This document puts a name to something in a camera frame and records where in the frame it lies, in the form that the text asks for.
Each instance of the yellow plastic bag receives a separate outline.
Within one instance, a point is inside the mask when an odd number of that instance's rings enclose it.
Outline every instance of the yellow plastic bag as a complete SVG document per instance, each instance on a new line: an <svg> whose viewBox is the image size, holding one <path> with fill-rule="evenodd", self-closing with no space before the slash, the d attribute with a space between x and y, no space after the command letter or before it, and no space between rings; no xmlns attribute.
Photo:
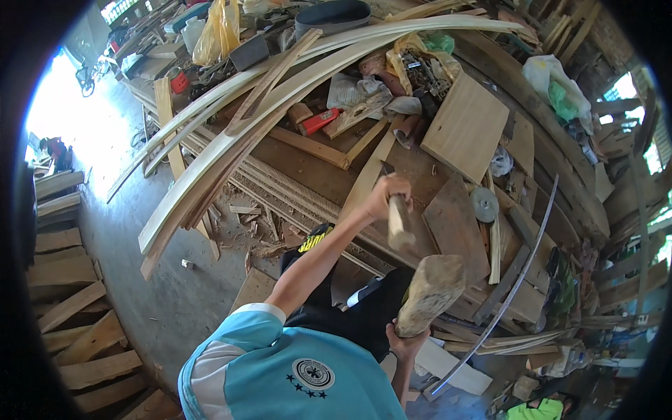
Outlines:
<svg viewBox="0 0 672 420"><path fill-rule="evenodd" d="M462 71L460 63L447 52L429 51L417 32L404 35L394 42L394 47L388 50L385 56L387 57L387 72L399 78L399 82L408 96L412 96L413 87L411 86L411 81L406 76L406 67L402 59L407 50L425 59L436 58L441 63L441 67L443 67L451 83L455 82L455 79L457 79L457 76Z"/></svg>
<svg viewBox="0 0 672 420"><path fill-rule="evenodd" d="M226 58L233 48L241 44L238 2L229 0L228 6L225 6L225 2L226 0L214 0L210 6L206 27L192 54L195 65L213 65Z"/></svg>

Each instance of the person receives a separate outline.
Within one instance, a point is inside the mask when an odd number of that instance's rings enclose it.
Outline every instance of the person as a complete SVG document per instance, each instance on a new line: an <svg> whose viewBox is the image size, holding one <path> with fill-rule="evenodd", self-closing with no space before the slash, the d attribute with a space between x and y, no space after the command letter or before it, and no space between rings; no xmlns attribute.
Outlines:
<svg viewBox="0 0 672 420"><path fill-rule="evenodd" d="M60 140L60 137L45 137L40 140L40 150L45 150L54 159L54 172L65 171L69 168L69 162L67 159L68 148Z"/></svg>
<svg viewBox="0 0 672 420"><path fill-rule="evenodd" d="M387 218L387 200L411 186L381 177L365 202L338 225L315 228L281 260L268 299L225 318L184 364L178 391L187 419L405 419L415 356L429 336L394 334L413 270L392 270L375 291L342 311L331 304L331 275L345 247ZM390 383L379 363L396 356Z"/></svg>
<svg viewBox="0 0 672 420"><path fill-rule="evenodd" d="M548 398L523 403L507 411L507 420L560 420L577 408L573 395L556 392Z"/></svg>

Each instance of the concrete floor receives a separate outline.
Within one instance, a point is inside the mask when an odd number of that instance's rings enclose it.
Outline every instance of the concrete floor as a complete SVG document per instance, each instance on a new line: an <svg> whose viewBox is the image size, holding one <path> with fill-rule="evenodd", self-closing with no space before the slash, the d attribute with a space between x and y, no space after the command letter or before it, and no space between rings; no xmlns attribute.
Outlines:
<svg viewBox="0 0 672 420"><path fill-rule="evenodd" d="M96 84L95 93L89 98L81 98L75 78L68 71L61 69L59 75L45 79L47 84L56 82L60 83L59 95L68 97L69 106L49 108L45 104L48 95L39 93L34 109L42 111L36 111L31 118L32 125L40 127L33 130L40 137L62 135L67 144L73 145L76 168L84 170L88 177L81 188L79 216L84 244L88 253L100 260L108 298L149 374L174 392L182 364L228 314L245 279L244 258L254 240L245 235L244 228L223 204L246 205L249 198L225 189L218 202L223 216L217 224L216 239L233 246L222 250L219 261L213 261L210 246L198 231L180 229L152 277L144 281L137 236L168 190L173 179L171 170L168 165L161 165L157 174L148 179L142 177L141 171L135 171L106 204L108 188L136 152L130 139L142 130L140 104L111 73ZM193 261L196 268L186 270L181 266L182 259ZM278 259L254 260L253 266L275 278L280 274ZM352 267L344 265L338 271L343 275L334 283L348 283L351 289L342 288L338 295L347 296L358 288L347 281L352 279ZM482 396L456 388L432 403L420 396L408 404L409 418L484 419L490 401L506 380L524 373L524 358L520 356L474 357L470 363L494 379ZM423 378L414 375L411 385L422 384Z"/></svg>

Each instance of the light blue jersey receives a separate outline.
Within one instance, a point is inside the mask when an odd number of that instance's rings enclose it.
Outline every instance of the light blue jersey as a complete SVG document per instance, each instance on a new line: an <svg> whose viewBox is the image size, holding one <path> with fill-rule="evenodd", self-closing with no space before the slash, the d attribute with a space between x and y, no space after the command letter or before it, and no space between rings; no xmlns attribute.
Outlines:
<svg viewBox="0 0 672 420"><path fill-rule="evenodd" d="M242 306L182 368L187 419L405 419L374 357L336 335L283 328L276 306Z"/></svg>

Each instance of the black shorts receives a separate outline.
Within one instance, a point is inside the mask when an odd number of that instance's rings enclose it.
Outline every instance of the black shorts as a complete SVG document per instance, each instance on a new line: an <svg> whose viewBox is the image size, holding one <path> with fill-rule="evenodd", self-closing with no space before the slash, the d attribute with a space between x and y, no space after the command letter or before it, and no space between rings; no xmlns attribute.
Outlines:
<svg viewBox="0 0 672 420"><path fill-rule="evenodd" d="M306 241L326 232L328 227L328 224L316 227ZM296 249L285 252L280 260L282 272L284 273L303 253L305 251L299 252ZM367 349L380 363L390 349L385 326L396 318L401 309L404 295L415 271L408 267L390 271L380 281L377 289L343 312L331 305L331 278L334 269L335 265L312 291L306 302L287 318L285 327L303 327L338 335Z"/></svg>

